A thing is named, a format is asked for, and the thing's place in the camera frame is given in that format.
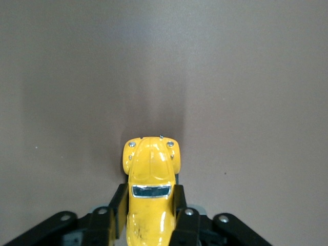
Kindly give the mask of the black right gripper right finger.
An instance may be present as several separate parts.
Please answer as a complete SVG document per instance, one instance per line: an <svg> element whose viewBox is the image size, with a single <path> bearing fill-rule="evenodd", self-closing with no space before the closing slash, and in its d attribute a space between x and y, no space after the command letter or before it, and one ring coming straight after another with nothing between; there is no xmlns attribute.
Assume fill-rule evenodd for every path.
<svg viewBox="0 0 328 246"><path fill-rule="evenodd" d="M220 213L210 219L200 209L187 206L180 184L175 185L173 198L177 217L171 245L270 245L233 214Z"/></svg>

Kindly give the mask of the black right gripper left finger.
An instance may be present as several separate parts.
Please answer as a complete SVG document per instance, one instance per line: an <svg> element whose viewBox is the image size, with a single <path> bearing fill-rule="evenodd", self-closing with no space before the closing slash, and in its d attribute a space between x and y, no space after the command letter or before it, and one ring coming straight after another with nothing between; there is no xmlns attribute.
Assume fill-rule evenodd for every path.
<svg viewBox="0 0 328 246"><path fill-rule="evenodd" d="M58 212L6 245L115 245L127 221L128 185L120 184L109 204L79 218Z"/></svg>

